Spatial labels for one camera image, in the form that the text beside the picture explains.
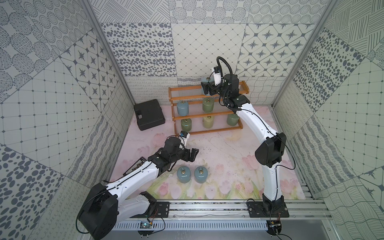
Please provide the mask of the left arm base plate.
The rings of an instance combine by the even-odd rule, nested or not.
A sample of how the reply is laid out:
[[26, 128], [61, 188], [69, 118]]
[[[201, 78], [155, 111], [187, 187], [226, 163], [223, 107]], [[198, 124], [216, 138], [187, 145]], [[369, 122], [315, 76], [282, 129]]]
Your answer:
[[134, 218], [168, 218], [170, 211], [170, 202], [151, 203], [145, 213], [136, 215]]

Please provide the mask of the aluminium mounting rail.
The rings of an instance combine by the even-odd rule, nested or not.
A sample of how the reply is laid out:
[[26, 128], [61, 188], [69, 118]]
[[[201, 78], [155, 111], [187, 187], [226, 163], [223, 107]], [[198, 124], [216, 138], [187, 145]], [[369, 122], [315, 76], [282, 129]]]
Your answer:
[[160, 200], [158, 213], [168, 219], [288, 219], [330, 220], [331, 213], [321, 200], [285, 200], [269, 214], [261, 200]]

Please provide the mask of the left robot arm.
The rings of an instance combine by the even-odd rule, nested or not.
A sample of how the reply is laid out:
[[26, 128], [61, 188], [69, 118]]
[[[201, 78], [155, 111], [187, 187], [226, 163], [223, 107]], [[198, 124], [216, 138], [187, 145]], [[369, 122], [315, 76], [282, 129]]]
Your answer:
[[123, 177], [107, 185], [101, 183], [93, 186], [85, 199], [76, 218], [86, 234], [93, 239], [101, 240], [115, 224], [132, 217], [162, 217], [164, 211], [157, 206], [157, 200], [148, 192], [141, 192], [131, 198], [136, 190], [155, 180], [165, 172], [173, 169], [177, 161], [194, 162], [198, 149], [187, 149], [190, 134], [182, 131], [175, 136], [167, 137], [165, 145], [148, 158], [141, 157]]

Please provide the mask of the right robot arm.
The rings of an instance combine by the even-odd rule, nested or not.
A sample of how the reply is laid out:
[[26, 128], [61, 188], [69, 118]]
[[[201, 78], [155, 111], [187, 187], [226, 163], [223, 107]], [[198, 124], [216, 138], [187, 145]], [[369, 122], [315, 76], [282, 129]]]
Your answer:
[[279, 169], [286, 146], [286, 136], [270, 127], [257, 113], [250, 100], [240, 94], [239, 79], [234, 74], [212, 73], [203, 80], [204, 94], [218, 94], [222, 105], [233, 111], [251, 129], [260, 141], [255, 151], [256, 160], [262, 165], [264, 174], [263, 208], [271, 214], [282, 207], [284, 197], [281, 191]]

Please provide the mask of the right controller board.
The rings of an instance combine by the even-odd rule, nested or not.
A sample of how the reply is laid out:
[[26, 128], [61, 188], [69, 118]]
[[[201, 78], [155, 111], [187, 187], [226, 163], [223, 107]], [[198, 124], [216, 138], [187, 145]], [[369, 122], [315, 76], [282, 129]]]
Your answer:
[[277, 236], [280, 234], [282, 230], [282, 224], [281, 221], [274, 220], [274, 221], [267, 221], [267, 233], [271, 236]]

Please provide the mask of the left controller board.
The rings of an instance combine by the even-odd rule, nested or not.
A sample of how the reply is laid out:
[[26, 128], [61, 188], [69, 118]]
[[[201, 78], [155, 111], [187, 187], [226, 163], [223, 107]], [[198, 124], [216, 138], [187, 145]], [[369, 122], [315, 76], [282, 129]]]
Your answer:
[[154, 231], [153, 231], [153, 227], [152, 227], [152, 224], [151, 224], [151, 223], [146, 222], [146, 221], [141, 221], [140, 226], [139, 226], [139, 229], [138, 229], [138, 233], [139, 233], [141, 236], [148, 237], [148, 236], [151, 235], [153, 232], [154, 232]]

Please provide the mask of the blue canister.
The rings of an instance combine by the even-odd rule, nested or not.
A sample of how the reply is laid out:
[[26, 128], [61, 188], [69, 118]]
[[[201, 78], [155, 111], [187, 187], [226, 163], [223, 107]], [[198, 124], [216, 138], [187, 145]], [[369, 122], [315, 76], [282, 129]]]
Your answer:
[[191, 180], [191, 170], [187, 166], [181, 166], [177, 170], [177, 177], [180, 183], [186, 184]]
[[201, 78], [201, 86], [202, 86], [202, 90], [203, 92], [205, 91], [205, 89], [208, 89], [207, 87], [207, 84], [210, 83], [210, 84], [214, 84], [214, 77], [202, 77]]
[[207, 181], [209, 171], [204, 166], [199, 166], [194, 171], [195, 181], [199, 184], [203, 184]]
[[187, 101], [179, 101], [177, 103], [177, 112], [181, 117], [189, 115], [189, 103]]

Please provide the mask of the wooden three-tier shelf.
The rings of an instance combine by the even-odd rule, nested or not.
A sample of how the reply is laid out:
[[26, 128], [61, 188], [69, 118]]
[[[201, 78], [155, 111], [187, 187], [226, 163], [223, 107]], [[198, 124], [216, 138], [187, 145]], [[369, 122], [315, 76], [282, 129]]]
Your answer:
[[[243, 128], [243, 123], [241, 120], [238, 120], [235, 126], [230, 126], [227, 124], [227, 115], [232, 114], [233, 112], [227, 107], [221, 106], [219, 104], [219, 96], [212, 96], [214, 100], [213, 111], [206, 113], [203, 110], [203, 99], [206, 97], [202, 94], [201, 86], [190, 86], [190, 87], [169, 87], [168, 89], [169, 101], [171, 103], [172, 111], [172, 120], [174, 124], [174, 132], [176, 134], [180, 133], [182, 130], [181, 121], [183, 119], [192, 120], [192, 135], [205, 134], [205, 133], [214, 133], [222, 131], [231, 131], [231, 130], [241, 130]], [[189, 114], [187, 116], [181, 116], [178, 113], [177, 103], [187, 102], [189, 107]], [[204, 117], [214, 118], [213, 126], [209, 129], [203, 126]]]

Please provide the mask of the controller board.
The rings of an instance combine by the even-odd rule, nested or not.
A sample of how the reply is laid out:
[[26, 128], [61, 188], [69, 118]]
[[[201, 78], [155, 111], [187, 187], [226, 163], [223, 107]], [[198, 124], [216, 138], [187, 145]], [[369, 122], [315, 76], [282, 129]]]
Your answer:
[[138, 233], [139, 233], [141, 236], [148, 237], [148, 236], [151, 235], [153, 232], [154, 232], [154, 231], [153, 231], [153, 227], [152, 227], [152, 224], [151, 224], [151, 223], [146, 222], [146, 221], [141, 221], [140, 226], [139, 226], [139, 229], [138, 229]]
[[282, 224], [281, 221], [274, 220], [274, 221], [267, 221], [267, 233], [271, 236], [277, 236], [280, 234], [282, 230]]

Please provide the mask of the green canister middle centre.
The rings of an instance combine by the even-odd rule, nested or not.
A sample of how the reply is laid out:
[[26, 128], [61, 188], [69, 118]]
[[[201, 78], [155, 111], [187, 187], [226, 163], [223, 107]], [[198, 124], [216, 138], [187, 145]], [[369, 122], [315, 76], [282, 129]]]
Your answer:
[[202, 108], [205, 113], [211, 113], [214, 109], [215, 100], [213, 98], [204, 98]]

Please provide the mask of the green canister bottom right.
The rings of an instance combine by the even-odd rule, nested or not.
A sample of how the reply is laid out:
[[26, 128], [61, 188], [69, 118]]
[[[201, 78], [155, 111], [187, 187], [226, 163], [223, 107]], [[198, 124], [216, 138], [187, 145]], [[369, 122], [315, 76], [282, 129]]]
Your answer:
[[236, 115], [236, 114], [229, 114], [229, 115], [227, 115], [227, 124], [229, 126], [234, 127], [234, 126], [236, 126], [238, 124], [239, 119], [240, 118], [239, 118], [238, 115]]

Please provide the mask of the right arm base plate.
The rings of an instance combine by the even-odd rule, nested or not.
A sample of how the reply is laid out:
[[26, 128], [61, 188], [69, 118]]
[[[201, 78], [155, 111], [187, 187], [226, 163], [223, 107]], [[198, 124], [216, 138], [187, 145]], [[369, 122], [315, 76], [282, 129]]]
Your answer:
[[284, 196], [270, 201], [263, 195], [262, 201], [246, 201], [250, 218], [288, 218], [290, 216]]

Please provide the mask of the light green canister bottom centre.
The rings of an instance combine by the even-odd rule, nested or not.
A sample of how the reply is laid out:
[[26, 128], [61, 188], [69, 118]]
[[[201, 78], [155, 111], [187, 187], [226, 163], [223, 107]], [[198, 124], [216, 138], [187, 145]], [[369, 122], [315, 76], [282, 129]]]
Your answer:
[[203, 127], [206, 129], [212, 128], [214, 125], [214, 116], [203, 117]]

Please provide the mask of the black plastic case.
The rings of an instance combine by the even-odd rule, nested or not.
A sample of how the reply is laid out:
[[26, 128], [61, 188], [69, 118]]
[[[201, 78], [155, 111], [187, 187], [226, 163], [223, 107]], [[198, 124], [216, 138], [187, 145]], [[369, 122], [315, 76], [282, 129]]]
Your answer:
[[166, 122], [157, 99], [134, 105], [134, 111], [141, 131], [163, 125]]

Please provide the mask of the green canister bottom left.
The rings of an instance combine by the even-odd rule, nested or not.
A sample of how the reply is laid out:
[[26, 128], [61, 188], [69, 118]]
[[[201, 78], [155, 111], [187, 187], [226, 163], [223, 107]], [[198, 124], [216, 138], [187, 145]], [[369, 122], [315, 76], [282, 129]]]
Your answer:
[[190, 132], [192, 130], [192, 119], [181, 120], [182, 131]]

